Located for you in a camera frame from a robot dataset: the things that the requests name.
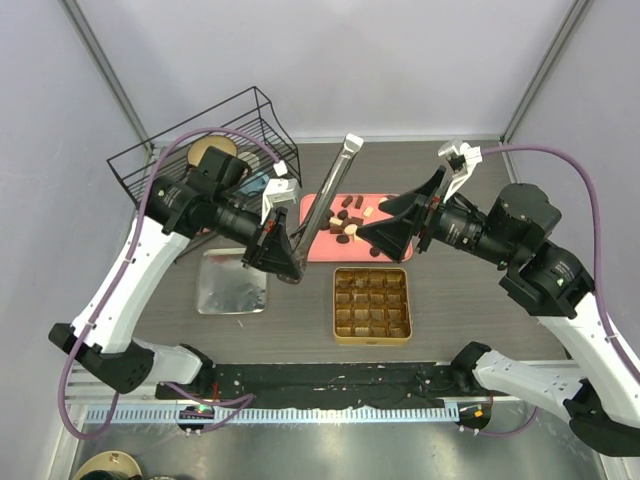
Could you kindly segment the metal tongs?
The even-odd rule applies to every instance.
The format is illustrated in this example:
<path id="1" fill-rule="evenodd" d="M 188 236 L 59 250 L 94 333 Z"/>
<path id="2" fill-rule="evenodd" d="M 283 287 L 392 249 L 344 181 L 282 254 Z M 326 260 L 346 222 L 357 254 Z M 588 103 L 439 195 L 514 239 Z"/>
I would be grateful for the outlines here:
<path id="1" fill-rule="evenodd" d="M 353 161 L 359 154 L 364 139 L 348 133 L 340 147 L 331 168 L 329 169 L 319 191 L 307 211 L 299 228 L 292 235 L 295 241 L 294 258 L 302 270 L 306 268 L 309 252 L 315 237 L 324 224 L 327 212 L 332 205 L 337 190 L 348 173 Z"/>

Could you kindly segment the gold chocolate box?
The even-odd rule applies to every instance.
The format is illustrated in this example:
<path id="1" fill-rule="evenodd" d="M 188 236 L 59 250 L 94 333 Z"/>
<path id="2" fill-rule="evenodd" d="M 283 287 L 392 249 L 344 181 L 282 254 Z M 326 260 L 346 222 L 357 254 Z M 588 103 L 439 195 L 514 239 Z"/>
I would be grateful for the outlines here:
<path id="1" fill-rule="evenodd" d="M 401 268 L 338 268 L 333 335 L 340 345 L 403 346 L 413 335 L 408 278 Z"/>

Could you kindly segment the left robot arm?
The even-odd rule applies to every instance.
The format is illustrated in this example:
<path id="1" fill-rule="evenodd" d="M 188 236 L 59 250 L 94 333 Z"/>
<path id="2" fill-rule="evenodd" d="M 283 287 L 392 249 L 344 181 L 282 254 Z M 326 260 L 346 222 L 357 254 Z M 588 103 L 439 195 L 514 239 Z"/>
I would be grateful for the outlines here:
<path id="1" fill-rule="evenodd" d="M 205 397 L 213 375 L 195 349 L 136 341 L 133 331 L 159 281 L 202 229 L 245 248 L 244 265 L 298 281 L 302 277 L 286 234 L 286 211 L 266 216 L 232 199 L 249 166 L 216 147 L 207 148 L 184 177 L 155 178 L 141 218 L 96 296 L 70 324 L 57 323 L 49 339 L 72 360 L 120 394 L 147 380 L 178 383 L 190 398 Z"/>

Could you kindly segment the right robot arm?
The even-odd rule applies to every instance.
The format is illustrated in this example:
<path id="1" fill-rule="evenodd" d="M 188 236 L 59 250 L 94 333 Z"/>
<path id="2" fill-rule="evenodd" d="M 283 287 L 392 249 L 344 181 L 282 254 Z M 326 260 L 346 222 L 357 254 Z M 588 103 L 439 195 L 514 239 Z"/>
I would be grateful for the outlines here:
<path id="1" fill-rule="evenodd" d="M 421 187 L 382 202 L 386 219 L 360 228 L 359 237 L 395 262 L 416 240 L 419 252 L 439 241 L 495 265 L 507 296 L 538 318 L 582 371 L 547 373 L 471 342 L 451 362 L 455 389 L 516 396 L 566 422 L 600 454 L 638 456 L 639 386 L 617 355 L 611 320 L 598 317 L 594 279 L 549 239 L 560 211 L 537 186 L 515 183 L 484 213 L 462 194 L 445 191 L 443 179 L 438 168 Z"/>

